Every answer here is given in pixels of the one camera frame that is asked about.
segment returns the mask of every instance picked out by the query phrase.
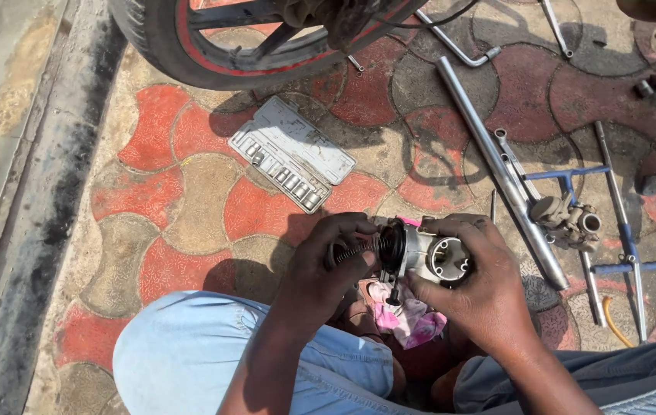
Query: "pink cloth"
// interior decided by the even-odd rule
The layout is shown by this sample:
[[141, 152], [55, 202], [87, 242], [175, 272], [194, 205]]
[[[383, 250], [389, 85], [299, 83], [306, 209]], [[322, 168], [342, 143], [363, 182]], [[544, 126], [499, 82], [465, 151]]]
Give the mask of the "pink cloth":
[[446, 325], [446, 316], [428, 312], [430, 307], [415, 298], [409, 288], [400, 285], [399, 306], [385, 303], [392, 284], [375, 282], [369, 286], [375, 301], [375, 321], [380, 332], [391, 333], [405, 349], [431, 341], [440, 335]]

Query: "mechanic's hand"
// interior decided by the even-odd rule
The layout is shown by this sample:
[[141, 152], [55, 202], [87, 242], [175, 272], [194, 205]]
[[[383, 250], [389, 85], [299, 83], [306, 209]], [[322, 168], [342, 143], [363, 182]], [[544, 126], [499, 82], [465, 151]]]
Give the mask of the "mechanic's hand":
[[367, 278], [376, 262], [375, 254], [365, 251], [328, 271], [324, 266], [328, 246], [342, 233], [371, 235], [377, 231], [366, 213], [345, 212], [321, 219], [297, 247], [268, 316], [284, 319], [291, 335], [305, 343], [310, 341], [333, 315], [346, 291]]
[[460, 213], [424, 219], [420, 226], [421, 231], [461, 239], [476, 268], [456, 289], [408, 276], [419, 300], [443, 313], [493, 357], [508, 352], [528, 336], [537, 339], [518, 262], [490, 218]]

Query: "tire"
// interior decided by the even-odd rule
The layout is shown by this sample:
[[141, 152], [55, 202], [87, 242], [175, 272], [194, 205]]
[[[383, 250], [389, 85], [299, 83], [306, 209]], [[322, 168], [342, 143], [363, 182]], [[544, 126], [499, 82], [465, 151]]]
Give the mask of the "tire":
[[[182, 2], [187, 1], [110, 0], [110, 11], [128, 41], [151, 65], [188, 85], [207, 90], [252, 90], [310, 75], [345, 58], [338, 51], [317, 54], [306, 47], [305, 56], [300, 55], [299, 63], [277, 70], [243, 71], [217, 66], [208, 61], [208, 55], [193, 51], [194, 47], [189, 47], [188, 53], [180, 41], [175, 16], [186, 10], [184, 7], [187, 5]], [[402, 22], [426, 1], [404, 0], [396, 6], [397, 11], [390, 20]], [[351, 51], [364, 48], [391, 28], [386, 24], [375, 24], [355, 38]]]

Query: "paved sidewalk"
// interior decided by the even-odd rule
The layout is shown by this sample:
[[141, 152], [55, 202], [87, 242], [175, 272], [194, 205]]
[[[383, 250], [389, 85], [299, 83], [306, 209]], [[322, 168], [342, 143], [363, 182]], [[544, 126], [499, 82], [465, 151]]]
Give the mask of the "paved sidewalk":
[[[450, 0], [432, 0], [431, 18]], [[554, 0], [576, 51], [564, 61], [535, 0], [487, 1], [444, 30], [470, 55], [503, 47], [491, 64], [455, 68], [489, 128], [506, 128], [527, 171], [600, 165], [591, 123], [605, 122], [629, 219], [644, 260], [656, 260], [656, 196], [633, 191], [656, 172], [656, 96], [631, 90], [656, 69], [655, 24], [632, 22], [614, 1]], [[224, 42], [268, 30], [215, 33]], [[486, 213], [493, 183], [433, 62], [450, 55], [429, 31], [405, 30], [321, 74], [264, 90], [181, 86], [129, 47], [82, 207], [47, 315], [27, 413], [126, 413], [115, 392], [112, 348], [128, 321], [167, 292], [208, 289], [269, 303], [294, 247], [326, 212], [378, 216]], [[358, 161], [325, 211], [307, 216], [237, 156], [226, 141], [278, 94]], [[554, 181], [537, 183], [560, 194]], [[605, 243], [595, 263], [622, 252], [603, 175], [574, 181], [598, 207]], [[572, 288], [548, 289], [507, 211], [499, 227], [518, 255], [527, 299], [553, 349], [613, 350], [623, 344], [592, 323], [578, 254], [558, 250]], [[611, 313], [637, 341], [630, 281], [599, 280]], [[656, 339], [656, 272], [644, 275], [648, 327]]]

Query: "light blue jeans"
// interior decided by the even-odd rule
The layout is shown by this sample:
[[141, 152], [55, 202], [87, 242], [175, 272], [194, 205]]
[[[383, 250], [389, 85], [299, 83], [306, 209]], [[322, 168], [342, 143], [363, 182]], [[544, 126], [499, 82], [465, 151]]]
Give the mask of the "light blue jeans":
[[[148, 305], [115, 345], [115, 384], [131, 415], [215, 413], [269, 307], [212, 292], [175, 292]], [[656, 344], [610, 353], [556, 352], [606, 413], [656, 414]], [[323, 326], [300, 355], [291, 413], [422, 413], [384, 398], [390, 350]], [[456, 412], [521, 413], [507, 374], [489, 357], [467, 362]]]

